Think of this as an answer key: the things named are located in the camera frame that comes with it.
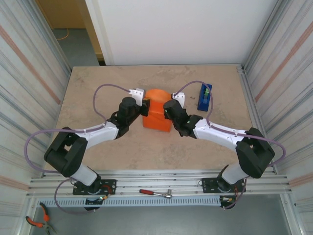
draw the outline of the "pliers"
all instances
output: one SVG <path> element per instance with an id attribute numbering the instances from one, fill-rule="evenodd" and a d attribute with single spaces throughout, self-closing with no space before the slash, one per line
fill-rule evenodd
<path id="1" fill-rule="evenodd" d="M 57 233 L 55 230 L 54 230 L 54 228 L 53 227 L 51 227 L 49 224 L 48 224 L 48 221 L 50 220 L 50 217 L 49 217 L 49 215 L 48 215 L 48 209 L 47 209 L 47 207 L 45 206 L 45 204 L 44 203 L 40 203 L 39 204 L 42 208 L 43 208 L 43 210 L 44 210 L 44 223 L 36 223 L 36 222 L 34 222 L 34 221 L 32 221 L 32 219 L 31 218 L 29 218 L 29 216 L 26 216 L 26 221 L 30 224 L 30 225 L 32 225 L 32 226 L 35 226 L 35 227 L 38 227 L 38 228 L 44 228 L 45 229 L 45 232 L 48 234 L 48 235 L 50 235 L 50 231 L 49 231 L 49 229 L 52 229 L 55 233 Z"/>

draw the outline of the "blue block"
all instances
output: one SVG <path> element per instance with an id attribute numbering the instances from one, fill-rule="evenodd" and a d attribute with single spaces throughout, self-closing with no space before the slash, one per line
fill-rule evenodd
<path id="1" fill-rule="evenodd" d="M 207 84 L 208 87 L 210 88 L 210 90 L 212 90 L 212 85 L 211 84 Z M 206 90 L 206 86 L 205 85 L 201 85 L 201 89 L 200 89 L 200 94 L 199 94 L 199 101 L 198 101 L 198 110 L 201 111 L 208 111 L 209 110 L 209 104 L 210 104 L 210 93 L 205 93 Z"/>

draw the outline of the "orange block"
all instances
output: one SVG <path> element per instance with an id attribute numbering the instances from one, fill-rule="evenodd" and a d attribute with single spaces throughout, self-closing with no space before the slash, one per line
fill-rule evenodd
<path id="1" fill-rule="evenodd" d="M 163 104 L 172 99 L 171 94 L 164 90 L 153 89 L 146 92 L 145 98 L 150 99 L 150 108 L 148 116 L 142 117 L 143 127 L 170 132 L 172 122 L 165 119 Z"/>

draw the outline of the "beige tabletop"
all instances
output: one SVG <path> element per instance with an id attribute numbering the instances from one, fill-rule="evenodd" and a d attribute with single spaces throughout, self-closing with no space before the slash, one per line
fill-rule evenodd
<path id="1" fill-rule="evenodd" d="M 102 123 L 92 108 L 93 93 L 101 84 L 112 83 L 126 89 L 163 89 L 174 93 L 193 80 L 213 85 L 212 122 L 235 129 L 251 127 L 234 65 L 74 67 L 57 127 L 81 129 Z M 200 87 L 200 84 L 193 84 L 183 91 L 186 95 L 184 107 L 188 114 L 205 117 L 207 112 L 197 110 Z M 97 95 L 96 107 L 109 118 L 126 96 L 126 92 L 117 88 L 103 87 Z M 123 137 L 88 149 L 83 159 L 95 170 L 221 169 L 236 161 L 236 153 L 227 148 L 209 141 L 180 137 L 174 128 L 170 133 L 146 129 L 142 126 L 142 117 Z"/>

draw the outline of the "gray floor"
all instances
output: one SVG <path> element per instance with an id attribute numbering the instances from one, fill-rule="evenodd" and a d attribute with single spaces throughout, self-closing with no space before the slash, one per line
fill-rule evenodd
<path id="1" fill-rule="evenodd" d="M 59 235 L 291 234 L 279 195 L 246 195 L 228 211 L 210 206 L 177 206 L 110 207 L 87 215 L 69 215 L 49 208 L 49 213 L 50 224 Z M 42 221 L 42 215 L 42 209 L 37 209 L 35 219 Z M 33 227 L 30 234 L 45 232 Z"/>
<path id="2" fill-rule="evenodd" d="M 57 39 L 67 35 L 66 29 L 54 29 Z M 71 67 L 99 66 L 91 41 L 85 29 L 69 29 L 67 38 L 58 41 Z"/>

